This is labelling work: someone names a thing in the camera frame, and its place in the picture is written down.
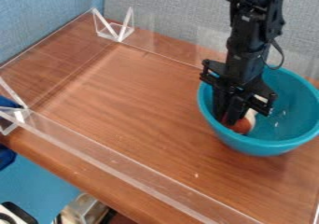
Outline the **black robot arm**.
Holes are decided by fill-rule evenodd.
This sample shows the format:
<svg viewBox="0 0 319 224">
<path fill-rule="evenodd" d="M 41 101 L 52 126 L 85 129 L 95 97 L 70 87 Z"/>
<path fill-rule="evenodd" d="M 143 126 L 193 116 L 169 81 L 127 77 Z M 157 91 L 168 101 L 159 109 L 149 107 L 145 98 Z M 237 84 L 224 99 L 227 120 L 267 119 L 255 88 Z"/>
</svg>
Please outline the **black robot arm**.
<svg viewBox="0 0 319 224">
<path fill-rule="evenodd" d="M 213 89 L 215 119 L 232 126 L 249 110 L 263 116 L 272 112 L 277 94 L 263 81 L 269 67 L 269 49 L 279 49 L 275 39 L 283 34 L 284 0 L 225 0 L 229 3 L 231 36 L 227 58 L 201 61 L 199 78 Z"/>
</svg>

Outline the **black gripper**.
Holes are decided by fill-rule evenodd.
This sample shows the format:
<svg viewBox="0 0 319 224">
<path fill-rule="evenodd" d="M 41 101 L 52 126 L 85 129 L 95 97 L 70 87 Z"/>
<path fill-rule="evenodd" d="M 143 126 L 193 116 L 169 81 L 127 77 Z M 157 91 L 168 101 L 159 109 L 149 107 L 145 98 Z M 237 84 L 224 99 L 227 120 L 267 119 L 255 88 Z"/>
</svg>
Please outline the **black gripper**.
<svg viewBox="0 0 319 224">
<path fill-rule="evenodd" d="M 264 116 L 271 114 L 277 94 L 261 75 L 243 84 L 224 75 L 224 63 L 204 59 L 201 65 L 199 79 L 213 89 L 213 112 L 217 121 L 223 120 L 227 111 L 225 122 L 233 126 L 248 108 Z"/>
</svg>

